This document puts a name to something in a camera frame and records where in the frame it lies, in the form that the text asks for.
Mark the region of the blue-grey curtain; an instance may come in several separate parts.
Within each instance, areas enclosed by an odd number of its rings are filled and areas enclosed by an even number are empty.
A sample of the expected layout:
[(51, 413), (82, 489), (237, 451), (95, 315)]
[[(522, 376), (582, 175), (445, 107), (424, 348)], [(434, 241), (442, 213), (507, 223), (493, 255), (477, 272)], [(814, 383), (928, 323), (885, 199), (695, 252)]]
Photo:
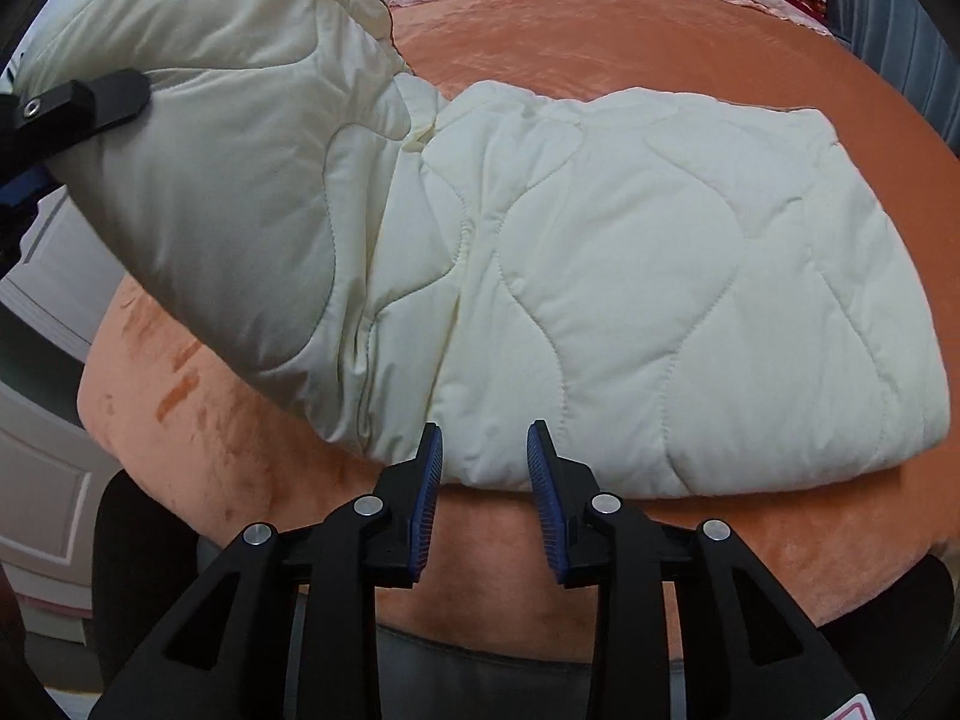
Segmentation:
[(958, 153), (958, 59), (919, 0), (828, 0), (828, 28)]

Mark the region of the orange velvet bedspread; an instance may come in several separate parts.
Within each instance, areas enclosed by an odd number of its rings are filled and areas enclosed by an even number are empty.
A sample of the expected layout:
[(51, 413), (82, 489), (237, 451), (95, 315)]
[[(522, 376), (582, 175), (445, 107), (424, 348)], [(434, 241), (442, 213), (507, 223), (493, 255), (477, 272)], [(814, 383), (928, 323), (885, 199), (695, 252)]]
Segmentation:
[[(647, 86), (822, 110), (907, 243), (942, 355), (957, 362), (957, 158), (832, 39), (721, 0), (439, 0), (397, 10), (394, 39), (449, 96), (498, 80), (555, 98)], [(317, 522), (376, 476), (245, 387), (133, 281), (99, 327), (78, 413), (149, 499), (217, 544), (256, 520)], [(926, 554), (957, 551), (958, 444), (805, 493), (663, 500), (649, 513), (684, 527), (726, 518), (814, 621), (833, 621)], [(381, 592), (377, 616), (462, 649), (584, 661), (596, 597), (556, 585), (527, 496), (449, 486), (425, 575)]]

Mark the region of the white wardrobe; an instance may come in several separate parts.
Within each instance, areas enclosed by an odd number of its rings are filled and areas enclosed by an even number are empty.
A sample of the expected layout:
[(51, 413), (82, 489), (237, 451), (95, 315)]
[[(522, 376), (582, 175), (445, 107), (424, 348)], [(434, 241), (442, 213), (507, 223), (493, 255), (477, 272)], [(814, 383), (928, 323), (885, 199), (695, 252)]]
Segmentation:
[(94, 519), (119, 470), (76, 399), (123, 276), (56, 188), (2, 280), (2, 564), (21, 600), (64, 616), (91, 614)]

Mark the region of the cream quilted jacket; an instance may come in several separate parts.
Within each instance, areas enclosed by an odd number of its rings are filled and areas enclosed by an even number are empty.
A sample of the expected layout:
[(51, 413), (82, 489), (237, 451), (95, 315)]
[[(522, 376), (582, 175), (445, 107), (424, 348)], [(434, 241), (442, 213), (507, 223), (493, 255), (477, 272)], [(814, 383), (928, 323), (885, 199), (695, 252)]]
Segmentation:
[(931, 308), (815, 109), (589, 103), (404, 64), (382, 0), (76, 0), (14, 86), (148, 76), (50, 169), (245, 382), (371, 460), (527, 483), (521, 437), (628, 497), (805, 489), (946, 437)]

